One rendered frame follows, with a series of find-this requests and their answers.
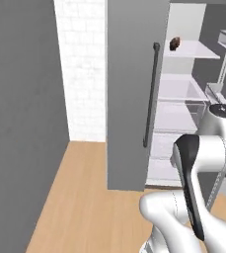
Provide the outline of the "clear fridge drawer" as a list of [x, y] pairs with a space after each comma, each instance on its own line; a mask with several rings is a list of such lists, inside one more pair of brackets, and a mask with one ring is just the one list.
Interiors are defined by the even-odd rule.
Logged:
[[173, 133], [195, 132], [205, 111], [205, 106], [203, 101], [159, 101], [154, 130]]

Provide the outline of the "grey fridge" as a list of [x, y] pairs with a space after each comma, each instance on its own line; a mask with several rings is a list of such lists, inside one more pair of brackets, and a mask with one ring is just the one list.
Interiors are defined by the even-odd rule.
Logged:
[[[159, 101], [203, 101], [205, 111], [211, 97], [208, 83], [217, 83], [226, 48], [219, 34], [226, 30], [226, 0], [171, 0], [166, 41], [200, 41], [219, 59], [165, 57], [158, 87]], [[226, 99], [226, 76], [221, 94]], [[146, 184], [156, 188], [178, 188], [178, 173], [171, 163], [173, 142], [183, 133], [156, 132], [153, 128]]]

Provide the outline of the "brown steak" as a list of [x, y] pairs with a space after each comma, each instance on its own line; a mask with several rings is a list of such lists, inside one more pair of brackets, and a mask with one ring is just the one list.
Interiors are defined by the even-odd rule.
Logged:
[[170, 50], [176, 50], [181, 43], [181, 39], [179, 37], [175, 37], [170, 41]]

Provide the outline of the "white fridge shelf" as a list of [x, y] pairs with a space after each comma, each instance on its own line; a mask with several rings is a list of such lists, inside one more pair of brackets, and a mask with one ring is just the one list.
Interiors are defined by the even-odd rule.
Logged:
[[220, 56], [200, 41], [181, 41], [175, 50], [170, 50], [170, 42], [166, 41], [165, 57], [219, 59]]

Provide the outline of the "grey fridge door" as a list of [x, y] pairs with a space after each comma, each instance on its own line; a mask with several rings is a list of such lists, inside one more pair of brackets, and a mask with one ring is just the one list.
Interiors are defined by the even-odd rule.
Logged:
[[[110, 190], [145, 188], [170, 0], [108, 0], [107, 170]], [[153, 67], [160, 44], [147, 147]]]

